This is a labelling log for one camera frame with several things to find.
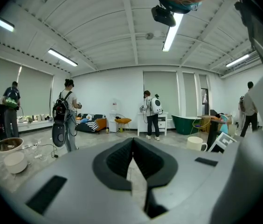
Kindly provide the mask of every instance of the t-shirt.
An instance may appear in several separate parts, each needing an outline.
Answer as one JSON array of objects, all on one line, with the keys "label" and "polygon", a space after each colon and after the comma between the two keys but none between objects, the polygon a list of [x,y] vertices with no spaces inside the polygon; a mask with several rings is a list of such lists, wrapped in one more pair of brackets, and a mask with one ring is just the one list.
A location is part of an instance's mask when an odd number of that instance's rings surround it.
[{"label": "t-shirt", "polygon": [[[67,94],[68,94],[68,92],[69,91],[62,91],[62,97],[61,98],[65,98],[66,96],[67,96]],[[75,108],[73,107],[73,101],[76,99],[76,95],[75,95],[75,93],[74,92],[72,92],[68,97],[67,97],[67,103],[68,103],[68,109],[69,110],[75,110]]]},{"label": "t-shirt", "polygon": [[252,98],[249,95],[249,93],[246,93],[244,95],[243,105],[244,105],[244,108],[245,108],[245,112],[244,112],[245,115],[251,116],[254,113],[256,113],[255,105],[254,105],[254,103],[252,101]]},{"label": "t-shirt", "polygon": [[144,111],[146,111],[146,116],[152,116],[154,113],[150,111],[150,103],[151,103],[151,96],[147,96],[147,98],[144,99]]}]

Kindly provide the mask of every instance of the person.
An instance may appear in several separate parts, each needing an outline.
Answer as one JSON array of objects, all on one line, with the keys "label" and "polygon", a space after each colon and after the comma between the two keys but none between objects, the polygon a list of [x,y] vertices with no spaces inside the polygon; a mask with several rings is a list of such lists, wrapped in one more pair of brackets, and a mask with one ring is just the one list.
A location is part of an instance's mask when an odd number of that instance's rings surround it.
[{"label": "person", "polygon": [[159,115],[155,114],[151,111],[151,99],[152,97],[150,96],[149,91],[144,92],[144,110],[146,111],[146,116],[147,116],[147,122],[148,122],[148,133],[146,135],[147,139],[151,139],[151,134],[152,134],[152,123],[155,128],[155,139],[159,141]]},{"label": "person", "polygon": [[[252,89],[254,86],[253,82],[249,81],[248,82],[248,88],[249,90]],[[257,120],[257,114],[258,110],[255,106],[255,104],[252,101],[252,98],[250,97],[249,93],[246,93],[244,95],[244,100],[243,100],[243,106],[244,106],[244,114],[245,114],[245,122],[244,126],[242,129],[241,137],[245,136],[245,133],[249,127],[249,124],[252,123],[252,130],[256,131],[257,126],[258,126],[258,120]]]},{"label": "person", "polygon": [[18,83],[13,81],[12,86],[5,90],[2,99],[2,103],[7,107],[4,113],[5,132],[7,138],[12,138],[10,123],[12,125],[14,137],[19,137],[16,111],[21,105],[20,98],[21,96],[18,90]]},{"label": "person", "polygon": [[[66,95],[72,90],[75,86],[73,80],[65,80],[65,89],[61,92],[61,98],[65,98]],[[79,148],[76,147],[76,109],[81,109],[82,106],[76,103],[76,95],[72,92],[66,99],[69,109],[69,118],[65,122],[66,128],[66,137],[65,137],[65,146],[68,152],[75,151]]]},{"label": "person", "polygon": [[243,124],[245,122],[244,106],[243,106],[244,96],[241,96],[238,103],[238,129],[242,131]]}]

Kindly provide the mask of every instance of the ceiling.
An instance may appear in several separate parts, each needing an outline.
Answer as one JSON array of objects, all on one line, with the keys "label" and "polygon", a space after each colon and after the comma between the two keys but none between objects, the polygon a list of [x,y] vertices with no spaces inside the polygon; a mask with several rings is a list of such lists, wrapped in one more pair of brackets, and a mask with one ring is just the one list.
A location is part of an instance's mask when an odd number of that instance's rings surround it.
[{"label": "ceiling", "polygon": [[[135,65],[187,66],[224,74],[231,60],[251,51],[235,0],[205,0],[184,15],[169,52],[168,26],[155,22],[158,0],[10,0],[0,17],[0,44],[72,76]],[[151,40],[145,35],[154,33]],[[48,54],[53,48],[78,63]]]}]

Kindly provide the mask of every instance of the ceiling light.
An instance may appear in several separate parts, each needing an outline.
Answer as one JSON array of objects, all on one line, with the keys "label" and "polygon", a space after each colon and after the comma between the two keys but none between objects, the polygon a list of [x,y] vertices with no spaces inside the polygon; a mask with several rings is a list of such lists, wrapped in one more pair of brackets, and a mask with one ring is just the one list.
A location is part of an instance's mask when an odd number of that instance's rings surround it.
[{"label": "ceiling light", "polygon": [[163,47],[163,51],[167,52],[170,50],[170,47],[174,41],[175,35],[178,31],[182,18],[183,18],[183,14],[174,13],[174,19],[176,21],[176,26],[169,29],[169,32],[168,32],[168,35],[166,37],[166,41]]},{"label": "ceiling light", "polygon": [[52,54],[53,56],[56,56],[56,57],[58,57],[59,59],[67,62],[68,64],[71,64],[71,65],[73,65],[73,66],[77,66],[77,63],[76,63],[76,62],[74,62],[74,61],[66,58],[65,56],[61,55],[59,52],[57,52],[57,51],[55,51],[55,50],[53,50],[53,49],[50,49],[48,52],[49,52],[50,54]]},{"label": "ceiling light", "polygon": [[233,65],[235,65],[235,64],[237,64],[237,63],[239,63],[239,62],[241,62],[241,61],[243,61],[243,60],[245,60],[245,59],[247,59],[248,57],[249,57],[249,54],[246,54],[246,55],[244,55],[244,56],[236,59],[235,61],[227,64],[226,66],[227,66],[227,67],[233,66]]},{"label": "ceiling light", "polygon": [[7,29],[8,31],[14,31],[14,25],[0,18],[0,26]]}]

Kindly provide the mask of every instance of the concrete floor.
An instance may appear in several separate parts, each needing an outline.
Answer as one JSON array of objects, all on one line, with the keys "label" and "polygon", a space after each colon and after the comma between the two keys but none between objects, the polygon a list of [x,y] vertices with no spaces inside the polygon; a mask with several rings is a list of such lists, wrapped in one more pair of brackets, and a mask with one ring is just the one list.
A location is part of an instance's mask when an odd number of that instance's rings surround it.
[{"label": "concrete floor", "polygon": [[[24,152],[24,154],[28,159],[28,166],[23,172],[13,175],[7,171],[3,163],[3,159],[6,155],[0,154],[0,186],[4,187],[10,192],[15,192],[18,189],[18,187],[21,184],[23,184],[29,177],[41,171],[47,165],[49,165],[50,163],[56,160],[56,158],[51,157],[51,152],[53,151],[53,147],[51,145],[41,147],[41,145],[53,143],[51,139],[51,129],[21,134],[20,136],[24,140],[25,145],[29,145],[29,144],[39,145],[36,153],[48,154],[48,156],[45,160],[35,159],[36,154],[35,151],[32,150],[32,148],[24,149],[22,152]],[[137,136],[136,131],[124,131],[123,133],[117,133],[117,134],[115,133],[106,134],[105,131],[102,131],[100,134],[78,132],[76,136],[76,146],[79,147],[79,150],[77,152],[82,152],[84,148],[88,148],[104,142],[109,142],[109,141],[129,138],[129,137],[136,137],[136,136]],[[208,133],[201,133],[198,134],[198,136],[201,136],[203,142],[206,142]],[[144,138],[145,133],[141,133],[140,137]],[[177,134],[176,131],[168,131],[167,136],[161,134],[159,142],[164,145],[171,145],[175,147],[185,148],[188,137],[189,135],[180,135]],[[55,152],[55,154],[59,155],[59,158],[62,157],[63,155],[66,155],[66,153],[67,150],[65,146],[61,148],[57,148],[57,151]],[[144,207],[147,184],[145,178],[141,174],[134,160],[132,160],[130,163],[128,174],[127,174],[127,180],[132,182],[132,197],[141,207]]]}]

